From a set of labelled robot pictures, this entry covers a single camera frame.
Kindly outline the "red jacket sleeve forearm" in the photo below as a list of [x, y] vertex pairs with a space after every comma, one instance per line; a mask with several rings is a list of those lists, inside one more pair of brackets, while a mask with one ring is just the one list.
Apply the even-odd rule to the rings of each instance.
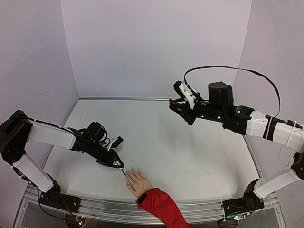
[[139, 209], [157, 217], [167, 228], [191, 228], [174, 200], [159, 188], [146, 191], [136, 202]]

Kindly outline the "mannequin hand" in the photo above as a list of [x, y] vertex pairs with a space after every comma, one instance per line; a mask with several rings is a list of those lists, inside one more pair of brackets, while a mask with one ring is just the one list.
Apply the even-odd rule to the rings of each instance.
[[140, 198], [146, 191], [153, 189], [151, 182], [140, 171], [126, 171], [124, 177], [128, 190], [136, 198]]

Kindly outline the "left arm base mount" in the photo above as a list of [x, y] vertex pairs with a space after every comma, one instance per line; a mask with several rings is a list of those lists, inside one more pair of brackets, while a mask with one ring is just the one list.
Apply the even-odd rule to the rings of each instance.
[[53, 187], [46, 192], [42, 192], [39, 197], [40, 204], [56, 209], [69, 210], [72, 213], [79, 211], [80, 202], [79, 197], [61, 193], [61, 187], [55, 180], [53, 181]]

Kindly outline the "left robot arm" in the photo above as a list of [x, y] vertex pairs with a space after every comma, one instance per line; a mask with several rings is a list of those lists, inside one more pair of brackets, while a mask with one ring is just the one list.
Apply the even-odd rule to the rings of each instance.
[[55, 180], [26, 152], [28, 143], [42, 143], [74, 152], [86, 153], [105, 167], [122, 170], [124, 163], [115, 149], [122, 137], [108, 138], [105, 127], [92, 122], [87, 128], [64, 128], [59, 125], [28, 117], [17, 110], [0, 125], [0, 154], [19, 176], [46, 193], [45, 199], [55, 208], [64, 204], [64, 196], [56, 188]]

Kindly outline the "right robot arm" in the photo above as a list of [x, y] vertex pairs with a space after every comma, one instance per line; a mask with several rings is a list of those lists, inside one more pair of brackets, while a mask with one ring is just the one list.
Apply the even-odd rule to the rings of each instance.
[[230, 85], [210, 83], [209, 98], [204, 100], [190, 85], [176, 81], [173, 86], [179, 99], [169, 100], [169, 108], [189, 125], [197, 118], [219, 122], [224, 129], [240, 135], [260, 137], [294, 150], [293, 164], [277, 174], [253, 182], [249, 188], [262, 199], [270, 193], [304, 178], [304, 127], [291, 120], [280, 120], [246, 106], [235, 106]]

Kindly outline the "red nail polish bottle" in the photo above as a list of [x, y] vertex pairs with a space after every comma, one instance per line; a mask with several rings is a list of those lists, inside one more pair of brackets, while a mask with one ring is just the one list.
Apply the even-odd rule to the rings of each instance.
[[169, 106], [173, 106], [173, 105], [176, 105], [176, 101], [170, 99], [170, 100], [169, 100]]

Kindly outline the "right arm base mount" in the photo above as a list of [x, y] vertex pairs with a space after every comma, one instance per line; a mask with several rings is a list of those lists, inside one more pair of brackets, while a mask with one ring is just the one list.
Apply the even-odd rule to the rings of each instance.
[[224, 215], [226, 218], [238, 215], [246, 214], [248, 212], [254, 212], [264, 208], [264, 202], [262, 198], [259, 198], [254, 193], [254, 186], [258, 179], [252, 181], [246, 188], [243, 197], [236, 199], [228, 199], [222, 202], [221, 207], [224, 209]]

